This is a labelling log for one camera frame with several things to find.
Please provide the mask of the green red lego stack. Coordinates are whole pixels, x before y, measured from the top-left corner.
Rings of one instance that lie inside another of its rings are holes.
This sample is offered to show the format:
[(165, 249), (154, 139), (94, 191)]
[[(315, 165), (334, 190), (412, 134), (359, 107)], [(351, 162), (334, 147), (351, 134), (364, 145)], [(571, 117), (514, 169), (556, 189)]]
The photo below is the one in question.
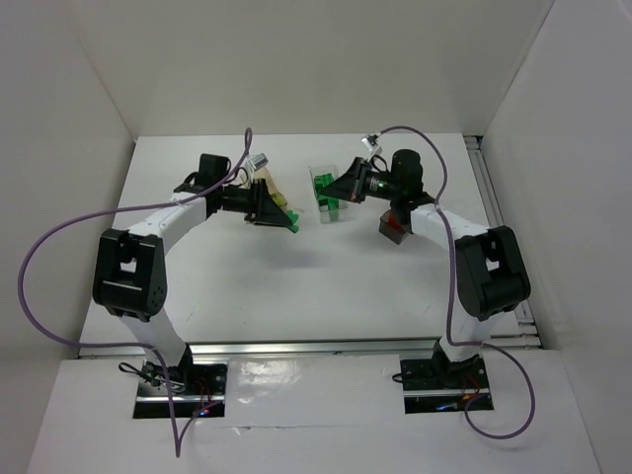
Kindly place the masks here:
[(289, 209), (285, 214), (290, 220), (290, 225), (287, 227), (287, 229), (292, 233), (297, 233), (299, 231), (298, 214), (291, 209)]

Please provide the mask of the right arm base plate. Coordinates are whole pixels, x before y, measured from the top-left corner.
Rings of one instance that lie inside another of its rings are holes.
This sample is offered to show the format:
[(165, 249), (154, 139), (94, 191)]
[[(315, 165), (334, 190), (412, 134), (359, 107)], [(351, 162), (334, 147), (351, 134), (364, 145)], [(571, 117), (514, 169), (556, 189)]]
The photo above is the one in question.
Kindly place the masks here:
[(391, 380), (403, 389), (407, 415), (491, 411), (494, 402), (485, 362), (479, 355), (452, 362), (436, 342), (429, 356), (400, 360)]

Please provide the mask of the dark green lego cube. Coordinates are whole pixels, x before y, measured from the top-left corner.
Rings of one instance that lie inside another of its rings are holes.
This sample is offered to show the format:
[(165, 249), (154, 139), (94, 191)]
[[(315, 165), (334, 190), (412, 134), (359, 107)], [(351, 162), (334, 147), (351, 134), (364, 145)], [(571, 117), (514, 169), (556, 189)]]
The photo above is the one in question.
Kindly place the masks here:
[(331, 173), (319, 174), (313, 177), (313, 185), (316, 196), (319, 196), (321, 192), (331, 185), (335, 181), (334, 176)]

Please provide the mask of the red lego brick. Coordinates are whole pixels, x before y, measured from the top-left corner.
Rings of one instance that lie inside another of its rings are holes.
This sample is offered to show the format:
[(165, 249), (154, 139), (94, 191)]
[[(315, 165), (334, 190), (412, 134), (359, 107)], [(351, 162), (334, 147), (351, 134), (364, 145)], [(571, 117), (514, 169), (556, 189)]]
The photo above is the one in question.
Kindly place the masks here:
[(387, 213), (386, 223), (390, 229), (398, 233), (405, 233), (406, 230), (398, 220), (396, 213), (391, 210)]

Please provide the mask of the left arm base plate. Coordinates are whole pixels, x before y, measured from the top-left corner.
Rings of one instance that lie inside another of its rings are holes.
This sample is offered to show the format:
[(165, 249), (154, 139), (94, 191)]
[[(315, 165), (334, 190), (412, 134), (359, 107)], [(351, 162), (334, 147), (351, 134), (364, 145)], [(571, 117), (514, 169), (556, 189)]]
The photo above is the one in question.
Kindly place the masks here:
[[(136, 420), (169, 419), (167, 385), (156, 367), (145, 363), (140, 368), (121, 362), (118, 370), (134, 375), (138, 381), (132, 417)], [(228, 375), (226, 362), (194, 364), (187, 381), (172, 382), (175, 416), (223, 418)]]

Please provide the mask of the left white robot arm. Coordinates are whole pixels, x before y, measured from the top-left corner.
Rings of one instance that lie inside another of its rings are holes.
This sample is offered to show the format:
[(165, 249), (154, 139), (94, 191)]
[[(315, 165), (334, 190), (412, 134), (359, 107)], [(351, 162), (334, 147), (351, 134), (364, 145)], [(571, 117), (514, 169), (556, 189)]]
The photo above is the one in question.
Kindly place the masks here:
[(291, 228), (295, 218), (273, 199), (264, 178), (247, 188), (223, 184), (227, 157), (202, 154), (198, 169), (174, 189), (174, 206), (161, 208), (124, 229), (106, 230), (99, 242), (93, 299), (118, 317), (144, 346), (156, 371), (165, 361), (171, 380), (188, 383), (195, 373), (188, 344), (175, 331), (164, 308), (167, 253), (217, 211), (237, 212), (248, 223)]

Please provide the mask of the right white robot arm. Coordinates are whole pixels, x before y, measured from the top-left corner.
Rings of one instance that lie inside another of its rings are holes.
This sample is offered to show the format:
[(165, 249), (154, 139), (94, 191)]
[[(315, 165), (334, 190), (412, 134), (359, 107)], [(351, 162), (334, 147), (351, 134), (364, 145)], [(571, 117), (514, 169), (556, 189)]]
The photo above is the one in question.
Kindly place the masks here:
[(513, 230), (485, 227), (440, 209), (426, 192), (423, 175), (420, 154), (400, 149), (383, 171), (356, 157), (346, 173), (318, 194), (353, 203), (384, 199), (390, 207), (380, 218), (383, 236), (401, 244), (416, 235), (447, 252), (449, 313), (432, 361), (437, 370), (450, 372), (473, 362), (499, 314), (514, 311), (531, 286)]

